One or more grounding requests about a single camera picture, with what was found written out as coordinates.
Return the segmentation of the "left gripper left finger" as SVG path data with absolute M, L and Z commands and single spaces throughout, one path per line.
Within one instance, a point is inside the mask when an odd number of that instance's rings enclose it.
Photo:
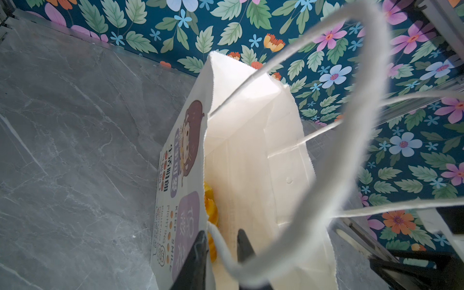
M 205 231 L 200 231 L 170 290 L 205 290 L 208 253 L 207 234 Z

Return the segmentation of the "golden croissant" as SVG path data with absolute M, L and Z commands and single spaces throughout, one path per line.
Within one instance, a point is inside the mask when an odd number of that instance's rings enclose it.
M 217 205 L 215 203 L 214 191 L 206 182 L 204 182 L 204 190 L 205 190 L 204 202 L 205 202 L 206 214 L 208 216 L 208 221 L 214 224 L 215 226 L 218 226 L 219 213 L 218 213 Z M 214 239 L 212 238 L 210 233 L 208 233 L 208 240 L 209 240 L 210 260 L 211 260 L 211 263 L 215 263 L 217 260 L 217 251 L 216 251 Z

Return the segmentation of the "white paper bag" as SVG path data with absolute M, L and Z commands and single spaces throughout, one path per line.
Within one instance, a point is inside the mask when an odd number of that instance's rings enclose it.
M 151 267 L 159 290 L 180 274 L 198 232 L 207 228 L 204 182 L 214 191 L 218 228 L 230 251 L 240 228 L 256 250 L 279 235 L 301 190 L 314 178 L 315 157 L 303 146 L 268 158 L 271 149 L 303 136 L 297 116 L 326 126 L 343 118 L 366 38 L 361 22 L 341 22 L 324 32 L 270 77 L 261 77 L 219 119 L 208 116 L 255 70 L 293 43 L 319 20 L 354 1 L 156 1 L 175 15 L 156 25 L 162 53 L 171 64 L 199 75 L 163 146 L 159 160 Z M 388 64 L 391 96 L 428 91 L 464 69 L 459 56 L 413 1 L 375 1 L 392 29 L 394 54 Z M 445 99 L 395 118 L 375 129 L 367 163 L 358 175 L 365 207 L 403 199 L 457 198 L 464 135 L 448 129 L 463 124 L 463 102 Z M 457 171 L 447 164 L 457 165 Z M 412 211 L 368 215 L 373 237 L 404 250 L 435 249 Z

